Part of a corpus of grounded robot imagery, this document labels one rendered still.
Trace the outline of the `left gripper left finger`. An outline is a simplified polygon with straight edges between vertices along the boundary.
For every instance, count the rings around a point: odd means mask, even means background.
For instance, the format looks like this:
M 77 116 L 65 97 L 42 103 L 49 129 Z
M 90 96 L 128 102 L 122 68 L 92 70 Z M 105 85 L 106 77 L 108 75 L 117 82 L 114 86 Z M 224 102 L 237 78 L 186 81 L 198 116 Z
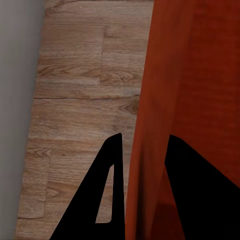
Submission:
M 114 175 L 111 222 L 96 223 L 112 165 Z M 104 142 L 50 240 L 126 240 L 121 133 Z

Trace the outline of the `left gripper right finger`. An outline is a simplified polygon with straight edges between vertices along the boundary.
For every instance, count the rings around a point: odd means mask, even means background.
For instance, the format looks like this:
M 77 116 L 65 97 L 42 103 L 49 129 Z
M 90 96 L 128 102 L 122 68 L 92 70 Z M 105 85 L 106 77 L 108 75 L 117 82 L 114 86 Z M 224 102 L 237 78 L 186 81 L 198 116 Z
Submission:
M 240 188 L 171 134 L 164 164 L 185 240 L 240 240 Z

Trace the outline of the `storage box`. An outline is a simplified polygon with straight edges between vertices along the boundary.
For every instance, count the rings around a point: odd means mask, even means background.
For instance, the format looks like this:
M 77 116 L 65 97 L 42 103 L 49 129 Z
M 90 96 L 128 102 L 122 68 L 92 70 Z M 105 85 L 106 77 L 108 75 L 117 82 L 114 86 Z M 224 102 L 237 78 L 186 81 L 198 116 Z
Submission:
M 240 0 L 154 0 L 125 240 L 186 240 L 165 166 L 170 135 L 240 188 Z

